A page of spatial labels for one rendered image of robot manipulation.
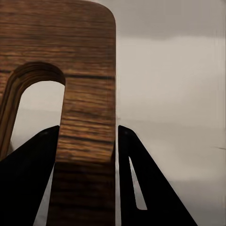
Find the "cutting board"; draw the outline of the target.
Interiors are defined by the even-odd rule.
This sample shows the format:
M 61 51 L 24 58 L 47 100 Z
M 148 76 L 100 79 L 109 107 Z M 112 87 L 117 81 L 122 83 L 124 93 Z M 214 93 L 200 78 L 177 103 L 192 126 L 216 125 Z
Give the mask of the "cutting board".
M 46 226 L 116 226 L 116 22 L 85 0 L 0 0 L 0 161 L 21 95 L 65 86 Z

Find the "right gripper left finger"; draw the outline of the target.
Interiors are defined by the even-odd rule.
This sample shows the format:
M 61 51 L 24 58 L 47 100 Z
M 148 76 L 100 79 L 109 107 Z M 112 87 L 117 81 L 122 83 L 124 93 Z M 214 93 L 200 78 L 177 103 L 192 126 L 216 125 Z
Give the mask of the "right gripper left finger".
M 0 226 L 33 226 L 56 157 L 59 125 L 0 161 Z

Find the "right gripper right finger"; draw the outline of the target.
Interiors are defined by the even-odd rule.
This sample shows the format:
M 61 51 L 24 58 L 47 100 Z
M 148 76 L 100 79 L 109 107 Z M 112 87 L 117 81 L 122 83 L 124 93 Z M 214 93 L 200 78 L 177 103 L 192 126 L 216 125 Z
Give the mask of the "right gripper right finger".
M 135 132 L 118 125 L 121 226 L 198 226 Z M 131 158 L 147 210 L 136 206 Z

